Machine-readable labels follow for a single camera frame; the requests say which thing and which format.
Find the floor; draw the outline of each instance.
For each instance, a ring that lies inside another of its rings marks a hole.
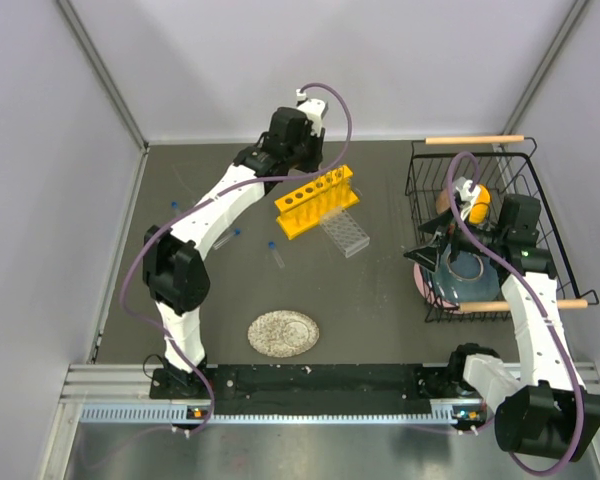
[[[142,246],[145,231],[196,203],[219,179],[240,145],[152,147],[122,255],[122,277]],[[327,143],[325,160],[340,143]],[[315,228],[293,241],[275,222],[273,201],[298,187],[278,185],[247,210],[235,226],[242,230],[206,261],[211,292],[201,311],[202,340],[210,363],[270,363],[247,342],[257,316],[278,309],[313,318],[320,339],[310,351],[285,363],[444,362],[458,344],[494,348],[505,361],[518,359],[511,322],[425,323],[426,306],[413,281],[413,265],[403,252],[415,245],[404,185],[409,142],[354,142],[345,163],[361,201],[349,211],[370,236],[370,245],[346,259],[326,234]],[[267,248],[275,241],[285,268]],[[131,305],[159,318],[140,275],[130,289]],[[113,301],[98,363],[141,363],[162,353],[158,331],[126,316]]]
[[[216,425],[190,440],[146,425],[81,425],[66,480],[523,480],[493,431],[436,435],[395,425]],[[110,456],[97,468],[93,467]],[[536,469],[555,460],[523,457]],[[592,448],[557,480],[600,480]]]

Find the white wall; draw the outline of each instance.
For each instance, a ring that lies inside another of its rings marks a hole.
[[[0,2],[0,479],[85,360],[137,160],[54,3]]]
[[[540,144],[534,163],[578,283],[600,294],[600,0],[591,2],[518,131]],[[600,372],[600,306],[571,315],[566,327]]]
[[[253,141],[311,81],[357,138],[499,133],[573,3],[72,1],[150,141]]]

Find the purple hose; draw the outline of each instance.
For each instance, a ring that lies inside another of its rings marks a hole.
[[[313,179],[316,176],[322,175],[323,173],[326,173],[329,170],[331,170],[334,166],[336,166],[344,158],[345,154],[347,153],[347,149],[349,148],[349,142],[351,141],[351,133],[352,133],[352,129],[353,129],[353,124],[352,124],[352,120],[351,120],[351,113],[349,112],[349,107],[347,106],[347,104],[344,101],[344,99],[342,98],[342,96],[334,88],[332,88],[329,85],[326,85],[324,83],[308,83],[304,87],[302,87],[300,90],[302,92],[304,92],[305,90],[307,90],[309,88],[314,88],[314,87],[326,90],[326,91],[330,92],[334,97],[336,97],[336,100],[338,100],[338,102],[342,106],[342,109],[344,110],[344,114],[347,117],[347,136],[345,138],[344,145],[342,146],[342,150],[340,151],[338,156],[335,158],[335,160],[333,162],[331,162],[329,165],[327,165],[326,167],[321,168],[317,172],[313,172],[313,173],[296,175],[293,177],[277,176],[277,177],[254,178],[251,180],[246,180],[244,182],[236,183],[234,185],[231,185],[229,188],[221,191],[218,194],[219,197],[222,197],[222,196],[226,195],[227,193],[229,193],[233,190],[236,190],[240,187],[244,187],[246,185],[251,185],[253,183],[287,182],[287,181],[292,181],[292,180],[295,181],[295,180]],[[160,227],[160,229],[155,234],[153,234],[153,236],[140,249],[140,252],[136,256],[136,258],[133,260],[133,262],[131,263],[131,267],[129,268],[129,271],[127,272],[126,276],[124,277],[124,281],[122,282],[122,288],[120,289],[120,296],[119,296],[119,302],[120,302],[120,306],[122,307],[122,309],[130,316],[137,318],[139,320],[142,320],[143,322],[146,322],[150,325],[153,325],[155,328],[157,328],[158,330],[160,330],[162,332],[162,334],[165,336],[165,338],[170,338],[171,334],[162,325],[161,322],[158,322],[146,315],[136,312],[127,305],[127,295],[129,292],[129,285],[131,284],[131,278],[135,274],[136,270],[138,270],[138,267],[140,266],[140,262],[142,262],[142,259],[144,258],[144,256],[147,254],[149,249],[156,243],[156,241],[160,237],[162,237],[175,223],[177,223],[180,220],[182,220],[183,218],[191,215],[192,213],[206,207],[211,202],[213,202],[213,199],[204,200],[204,201],[198,203],[197,205],[195,205],[194,207],[190,208],[186,212],[183,212],[180,215],[178,215],[177,217],[173,218],[172,220],[169,220],[162,227]],[[211,416],[215,409],[215,401],[216,401],[215,395],[213,394],[213,389],[212,389],[211,385],[209,384],[209,381],[205,378],[204,374],[198,368],[196,368],[196,366],[187,358],[187,356],[184,354],[184,352],[180,349],[180,347],[178,347],[178,345],[176,345],[176,343],[173,340],[169,340],[169,343],[173,347],[174,351],[178,354],[178,356],[182,359],[182,361],[185,362],[187,364],[187,366],[189,368],[191,368],[191,370],[195,373],[195,375],[200,379],[200,381],[204,384],[205,388],[207,389],[207,392],[209,393],[209,398],[211,400],[209,412],[202,419],[202,423],[200,425],[198,425],[198,427],[196,427],[194,430],[191,430],[191,434],[195,434],[195,433],[202,431],[208,425],[209,420],[211,419]],[[154,431],[154,430],[157,430],[157,428],[148,429],[147,432]],[[130,441],[133,441],[135,438],[139,438],[142,435],[144,435],[144,433],[140,432],[136,436],[132,437],[132,439]],[[130,442],[125,442],[125,444],[121,448],[126,447],[129,443]],[[111,458],[111,456],[107,455],[107,457],[105,458],[104,461],[107,461],[109,458]],[[102,463],[104,463],[104,462],[103,461],[98,462],[96,465],[101,465]]]
[[[462,160],[465,157],[468,157],[471,160],[475,168],[474,183],[473,187],[471,188],[471,190],[473,190],[473,188],[475,188],[475,186],[477,185],[476,178],[479,178],[479,165],[476,157],[474,157],[470,152],[461,152],[455,157],[453,157],[453,160],[451,160],[451,165],[449,165],[449,170],[447,171],[447,194],[449,195],[451,211],[453,212],[453,217],[455,218],[458,227],[460,227],[462,233],[464,233],[464,235],[469,239],[469,241],[474,247],[476,247],[481,253],[489,257],[498,265],[503,267],[505,270],[507,270],[522,284],[522,286],[527,290],[527,292],[529,292],[529,295],[538,307],[542,318],[547,320],[547,317],[549,316],[547,310],[544,308],[544,305],[542,305],[540,297],[538,297],[536,292],[533,291],[533,288],[531,288],[531,285],[529,285],[529,283],[524,279],[522,275],[520,275],[520,273],[513,267],[513,265],[507,262],[504,258],[496,255],[486,246],[480,243],[480,241],[471,233],[469,228],[467,228],[464,221],[462,220],[460,212],[458,211],[458,207],[455,201],[453,200],[455,195],[453,191],[453,177],[456,173],[456,169],[458,168],[460,160]],[[580,437],[582,435],[582,427],[584,425],[584,401],[582,399],[582,391],[580,390],[580,385],[578,383],[578,377],[576,374],[575,367],[573,366],[573,362],[571,361],[567,350],[562,345],[562,342],[560,341],[560,337],[558,336],[558,332],[556,331],[555,327],[553,325],[547,324],[547,328],[549,329],[549,333],[551,334],[553,342],[558,348],[560,358],[562,358],[562,362],[564,363],[564,366],[567,369],[567,374],[569,375],[569,380],[571,381],[571,386],[573,387],[573,393],[576,399],[576,425],[573,430],[573,436],[571,437],[571,442],[569,443],[567,451],[564,453],[564,455],[558,461],[558,463],[556,463],[553,467],[549,468],[548,470],[533,470],[532,468],[529,468],[524,463],[522,463],[522,461],[515,454],[510,454],[511,458],[513,458],[513,461],[516,462],[516,464],[520,468],[522,468],[525,472],[531,475],[535,475],[537,477],[547,477],[562,471],[562,469],[567,465],[567,463],[569,463],[571,457],[578,448],[578,443],[580,442]]]

